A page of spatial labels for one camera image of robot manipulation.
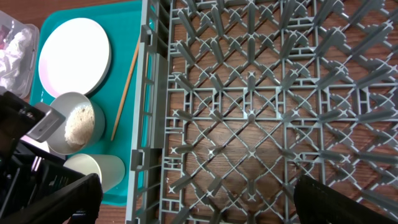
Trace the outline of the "grey dishwasher rack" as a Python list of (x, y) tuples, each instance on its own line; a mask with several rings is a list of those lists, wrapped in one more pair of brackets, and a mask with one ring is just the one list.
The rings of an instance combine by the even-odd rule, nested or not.
[(126, 223), (397, 220), (396, 1), (143, 1)]

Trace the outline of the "clear plastic waste bin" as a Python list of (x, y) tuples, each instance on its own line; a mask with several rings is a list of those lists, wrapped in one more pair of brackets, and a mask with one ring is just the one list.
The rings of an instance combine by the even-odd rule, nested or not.
[(40, 32), (1, 12), (1, 93), (19, 98), (30, 93), (34, 77)]

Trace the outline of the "small white cup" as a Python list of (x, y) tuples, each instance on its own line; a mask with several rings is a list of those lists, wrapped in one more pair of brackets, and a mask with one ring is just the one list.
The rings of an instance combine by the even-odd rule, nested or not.
[(85, 175), (97, 174), (104, 193), (117, 186), (125, 175), (124, 162), (113, 155), (75, 154), (63, 166)]

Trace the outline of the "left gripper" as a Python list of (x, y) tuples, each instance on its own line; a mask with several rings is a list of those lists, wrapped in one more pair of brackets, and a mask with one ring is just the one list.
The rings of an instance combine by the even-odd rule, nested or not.
[(84, 177), (64, 160), (23, 140), (43, 118), (10, 91), (1, 93), (1, 217), (26, 208)]

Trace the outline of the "large white plate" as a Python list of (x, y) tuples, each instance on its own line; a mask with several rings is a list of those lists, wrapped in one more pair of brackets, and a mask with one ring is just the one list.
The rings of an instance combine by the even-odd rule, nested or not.
[(111, 45), (96, 21), (78, 17), (59, 25), (47, 38), (38, 72), (44, 90), (56, 98), (64, 93), (87, 95), (104, 80), (111, 65)]

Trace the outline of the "teal plastic serving tray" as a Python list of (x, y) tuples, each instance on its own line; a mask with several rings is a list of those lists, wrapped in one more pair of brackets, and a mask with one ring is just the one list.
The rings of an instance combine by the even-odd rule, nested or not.
[(141, 1), (126, 1), (56, 11), (44, 21), (39, 40), (39, 47), (42, 48), (52, 31), (63, 22), (76, 17), (92, 19), (105, 30), (111, 45), (110, 69), (105, 81), (88, 97), (103, 110), (106, 127), (101, 139), (82, 152), (117, 156), (126, 167), (129, 166), (131, 158), (136, 77), (131, 79), (116, 134), (113, 136), (111, 133), (137, 45), (141, 28), (141, 9)]

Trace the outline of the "white napkin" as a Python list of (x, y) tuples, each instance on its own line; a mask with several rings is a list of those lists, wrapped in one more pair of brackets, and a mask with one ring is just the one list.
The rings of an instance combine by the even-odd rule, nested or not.
[(1, 86), (11, 91), (16, 86), (16, 78), (20, 75), (21, 61), (25, 56), (25, 50), (32, 40), (32, 32), (29, 28), (22, 29), (1, 50)]

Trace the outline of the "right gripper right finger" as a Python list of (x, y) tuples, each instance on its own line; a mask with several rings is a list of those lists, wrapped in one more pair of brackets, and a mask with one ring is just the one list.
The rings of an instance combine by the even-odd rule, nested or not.
[(395, 221), (303, 175), (294, 189), (294, 204), (303, 224), (370, 224)]

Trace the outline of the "grey bowl with rice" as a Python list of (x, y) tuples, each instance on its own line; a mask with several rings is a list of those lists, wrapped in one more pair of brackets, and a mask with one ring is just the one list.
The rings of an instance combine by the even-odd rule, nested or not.
[(64, 93), (50, 106), (65, 117), (65, 121), (47, 139), (47, 145), (53, 152), (74, 154), (101, 139), (106, 124), (103, 110), (85, 95)]

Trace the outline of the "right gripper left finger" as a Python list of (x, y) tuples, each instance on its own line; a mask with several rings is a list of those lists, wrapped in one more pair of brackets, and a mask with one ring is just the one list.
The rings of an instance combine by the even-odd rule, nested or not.
[(99, 176), (89, 174), (2, 218), (1, 223), (95, 223), (102, 199)]

